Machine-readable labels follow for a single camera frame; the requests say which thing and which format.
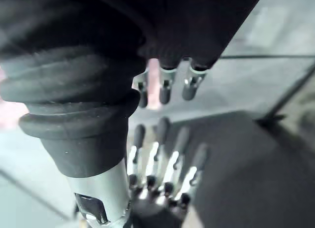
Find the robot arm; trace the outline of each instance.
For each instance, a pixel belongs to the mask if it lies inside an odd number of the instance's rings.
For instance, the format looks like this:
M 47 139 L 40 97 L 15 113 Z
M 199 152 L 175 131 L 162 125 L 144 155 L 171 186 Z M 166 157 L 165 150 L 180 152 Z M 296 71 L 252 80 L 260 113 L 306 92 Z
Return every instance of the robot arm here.
M 127 224 L 133 78 L 159 58 L 167 103 L 173 70 L 191 57 L 195 87 L 257 1 L 0 0 L 1 97 L 27 106 L 21 129 L 41 139 L 95 226 Z

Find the black cylindrical sleeve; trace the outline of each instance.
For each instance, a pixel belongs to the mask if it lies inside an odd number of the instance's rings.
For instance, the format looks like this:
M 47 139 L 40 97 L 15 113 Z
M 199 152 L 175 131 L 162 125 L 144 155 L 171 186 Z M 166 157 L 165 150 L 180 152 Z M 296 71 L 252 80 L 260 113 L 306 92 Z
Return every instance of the black cylindrical sleeve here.
M 98 175 L 124 158 L 141 35 L 98 0 L 0 0 L 1 97 L 26 104 L 22 130 L 64 175 Z

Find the black fingertip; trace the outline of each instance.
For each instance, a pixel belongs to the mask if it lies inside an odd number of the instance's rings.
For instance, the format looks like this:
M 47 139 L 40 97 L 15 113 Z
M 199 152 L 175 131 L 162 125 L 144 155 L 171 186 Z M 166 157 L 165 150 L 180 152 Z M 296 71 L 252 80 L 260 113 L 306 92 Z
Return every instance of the black fingertip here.
M 141 148 L 143 145 L 144 136 L 146 134 L 146 128 L 143 125 L 138 125 L 134 130 L 133 145 L 137 148 Z
M 205 71 L 205 70 L 210 69 L 215 64 L 216 61 L 217 59 L 211 60 L 210 62 L 207 62 L 207 63 L 201 63 L 201 62 L 196 61 L 196 59 L 193 58 L 191 60 L 190 65 L 191 65 L 191 68 L 193 68 L 196 71 Z
M 182 194 L 181 196 L 181 204 L 182 205 L 188 205 L 191 201 L 191 197 L 188 194 Z
M 171 70 L 171 69 L 176 69 L 181 62 L 182 58 L 181 57 L 176 57 L 176 58 L 163 58 L 160 57 L 158 62 L 161 68 L 166 69 L 166 70 Z
M 178 133 L 174 151 L 178 151 L 179 154 L 184 154 L 190 139 L 190 130 L 188 127 L 182 127 Z
M 155 176 L 152 176 L 152 175 L 149 175 L 147 176 L 147 186 L 148 188 L 153 188 L 156 184 L 156 177 Z
M 190 101 L 194 99 L 194 97 L 196 96 L 196 93 L 197 93 L 197 88 L 193 86 L 189 87 L 185 85 L 183 88 L 182 97 L 184 100 Z
M 203 170 L 206 166 L 206 162 L 209 156 L 208 145 L 206 143 L 201 143 L 198 146 L 197 153 L 192 161 L 191 166 L 195 166 L 198 170 Z
M 167 133 L 170 128 L 170 121 L 168 118 L 163 117 L 160 119 L 157 125 L 157 142 L 159 144 L 165 144 L 166 138 L 167 138 Z
M 168 104 L 171 99 L 171 90 L 170 88 L 160 88 L 159 90 L 159 101 L 162 104 Z
M 172 183 L 166 182 L 164 185 L 164 192 L 167 195 L 171 195 L 174 192 L 174 185 Z
M 130 175 L 129 176 L 129 186 L 134 187 L 138 182 L 138 178 L 136 175 Z
M 141 91 L 140 92 L 140 101 L 139 106 L 141 108 L 145 108 L 148 105 L 148 92 L 147 91 Z

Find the robotic hand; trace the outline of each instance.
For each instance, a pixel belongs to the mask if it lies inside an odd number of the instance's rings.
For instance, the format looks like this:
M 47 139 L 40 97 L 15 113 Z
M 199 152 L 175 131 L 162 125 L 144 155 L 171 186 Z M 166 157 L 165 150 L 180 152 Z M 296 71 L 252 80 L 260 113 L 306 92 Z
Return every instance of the robotic hand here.
M 135 228 L 180 228 L 202 179 L 208 150 L 207 145 L 201 143 L 180 186 L 179 178 L 189 143 L 189 129 L 185 127 L 181 128 L 178 134 L 165 175 L 162 177 L 161 164 L 168 128 L 168 119 L 162 118 L 157 126 L 157 140 L 150 151 L 144 178 L 141 176 L 141 156 L 145 128 L 139 125 L 135 129 L 134 144 L 127 164 Z
M 0 0 L 0 64 L 7 77 L 1 97 L 26 105 L 21 129 L 40 138 L 93 228 L 131 226 L 124 157 L 128 118 L 139 102 L 133 78 L 158 58 L 160 101 L 167 103 L 176 68 L 190 57 L 183 92 L 190 100 L 257 1 Z M 144 94 L 145 87 L 138 84 Z M 176 191 L 170 190 L 177 185 L 175 167 L 159 186 L 162 139 L 154 144 L 146 186 L 138 194 L 141 186 L 133 185 L 135 207 L 147 191 L 145 201 L 165 200 L 157 207 L 166 208 Z M 174 196 L 179 205 L 166 209 L 178 224 L 203 165 L 195 163 Z

